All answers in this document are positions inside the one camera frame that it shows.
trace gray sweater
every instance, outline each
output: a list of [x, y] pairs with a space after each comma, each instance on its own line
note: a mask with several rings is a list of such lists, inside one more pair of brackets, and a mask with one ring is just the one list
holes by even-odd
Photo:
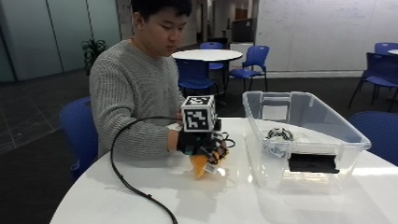
[[[109, 48], [93, 64], [90, 94], [100, 136], [99, 158], [127, 123], [153, 116], [175, 118], [184, 101], [179, 90], [179, 68], [172, 57], [155, 59], [127, 40]], [[125, 130], [115, 150], [135, 158], [167, 153], [168, 124], [173, 120], [140, 121]]]

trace blue chair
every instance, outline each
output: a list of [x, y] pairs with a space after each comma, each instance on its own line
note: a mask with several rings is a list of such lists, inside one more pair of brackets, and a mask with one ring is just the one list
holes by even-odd
[[187, 97], [185, 89], [191, 90], [211, 90], [216, 86], [219, 96], [219, 84], [209, 78], [208, 63], [203, 60], [176, 59], [180, 77], [179, 86], [184, 89], [183, 93]]
[[389, 50], [398, 49], [398, 43], [376, 43], [374, 44], [374, 53], [377, 54], [389, 54]]
[[[224, 46], [219, 42], [204, 42], [200, 44], [201, 49], [224, 49]], [[217, 70], [224, 68], [223, 63], [209, 63], [209, 69], [211, 70]]]
[[385, 54], [368, 53], [368, 70], [364, 72], [358, 86], [350, 98], [349, 108], [353, 98], [361, 90], [365, 82], [373, 84], [372, 104], [378, 97], [380, 87], [396, 88], [393, 100], [389, 104], [392, 110], [398, 93], [398, 57]]
[[[265, 60], [269, 55], [271, 48], [268, 46], [251, 46], [247, 52], [247, 61], [241, 65], [241, 69], [235, 69], [229, 71], [229, 76], [227, 80], [227, 86], [228, 86], [228, 81], [229, 77], [235, 78], [243, 78], [244, 79], [244, 91], [247, 91], [247, 82], [245, 79], [251, 78], [251, 87], [249, 90], [252, 89], [252, 83], [253, 83], [253, 77], [256, 76], [265, 76], [264, 81], [265, 81], [265, 91], [268, 91], [268, 81], [267, 81], [267, 66], [265, 66]], [[249, 66], [257, 65], [261, 70], [261, 72], [245, 69]]]
[[370, 152], [398, 166], [398, 115], [368, 111], [353, 115], [349, 122], [372, 141]]
[[74, 181], [79, 179], [99, 157], [99, 134], [90, 103], [90, 97], [76, 100], [64, 107], [60, 113], [62, 126], [75, 155], [75, 163], [71, 166]]

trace white round table in background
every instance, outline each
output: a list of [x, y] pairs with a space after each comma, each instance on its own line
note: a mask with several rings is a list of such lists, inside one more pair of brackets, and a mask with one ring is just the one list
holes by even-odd
[[177, 59], [204, 60], [208, 63], [229, 62], [241, 56], [241, 52], [229, 49], [191, 49], [173, 53]]
[[394, 54], [394, 55], [398, 55], [398, 49], [392, 49], [392, 50], [389, 50], [389, 53], [390, 53], [390, 54]]

